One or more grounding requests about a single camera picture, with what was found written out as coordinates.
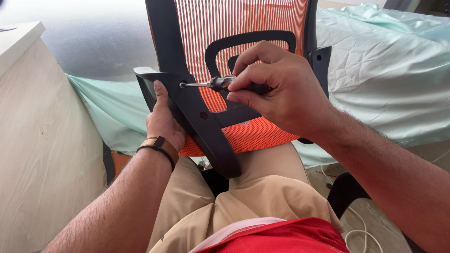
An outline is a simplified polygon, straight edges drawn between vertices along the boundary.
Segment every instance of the frosted glass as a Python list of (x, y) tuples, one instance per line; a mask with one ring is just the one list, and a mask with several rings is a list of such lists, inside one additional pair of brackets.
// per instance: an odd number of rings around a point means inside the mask
[(144, 0), (4, 0), (0, 24), (42, 21), (42, 39), (65, 73), (135, 81), (158, 70)]

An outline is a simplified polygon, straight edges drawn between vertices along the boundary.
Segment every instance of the hairy forearm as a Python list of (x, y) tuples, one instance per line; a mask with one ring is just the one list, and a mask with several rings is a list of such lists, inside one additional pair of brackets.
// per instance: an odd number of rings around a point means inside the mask
[(43, 252), (145, 252), (170, 174), (162, 153), (140, 150)]
[(429, 253), (448, 252), (450, 174), (346, 113), (316, 143), (355, 177), (372, 200)]

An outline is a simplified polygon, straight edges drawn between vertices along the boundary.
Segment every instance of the screwdriver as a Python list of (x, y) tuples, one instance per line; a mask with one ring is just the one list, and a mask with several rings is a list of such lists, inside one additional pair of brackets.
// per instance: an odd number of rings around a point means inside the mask
[[(225, 76), (225, 77), (214, 77), (208, 82), (200, 82), (200, 83), (180, 83), (180, 88), (184, 89), (186, 87), (199, 87), (205, 86), (211, 88), (213, 91), (219, 92), (221, 90), (228, 91), (228, 85), (235, 79), (235, 76)], [(265, 95), (272, 91), (272, 87), (266, 84), (259, 84), (252, 82), (248, 87), (242, 88), (243, 90), (254, 91), (259, 95)]]

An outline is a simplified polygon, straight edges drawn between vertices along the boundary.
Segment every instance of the black bracelet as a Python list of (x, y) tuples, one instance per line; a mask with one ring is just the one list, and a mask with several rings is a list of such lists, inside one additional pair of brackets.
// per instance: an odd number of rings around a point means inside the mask
[(170, 163), (172, 165), (172, 172), (175, 170), (175, 163), (174, 163), (174, 161), (172, 159), (172, 156), (170, 156), (169, 153), (167, 153), (165, 150), (163, 150), (163, 149), (161, 149), (159, 147), (153, 146), (153, 145), (146, 145), (146, 146), (139, 147), (136, 150), (136, 153), (138, 153), (138, 151), (143, 149), (143, 148), (151, 148), (153, 150), (156, 150), (156, 151), (159, 151), (159, 152), (163, 153), (167, 158), (169, 158), (169, 161), (170, 161)]

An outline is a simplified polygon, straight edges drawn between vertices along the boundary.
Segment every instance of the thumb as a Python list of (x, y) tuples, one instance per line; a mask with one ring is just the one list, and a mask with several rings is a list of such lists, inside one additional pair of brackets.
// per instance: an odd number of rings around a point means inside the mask
[(156, 93), (156, 104), (155, 107), (167, 106), (167, 99), (169, 97), (169, 93), (167, 92), (166, 87), (160, 81), (155, 81), (153, 83)]
[(267, 101), (262, 96), (256, 94), (253, 91), (249, 90), (237, 90), (232, 91), (228, 94), (227, 100), (233, 102), (239, 102), (243, 105), (246, 105), (261, 114), (268, 112), (270, 108), (270, 102)]

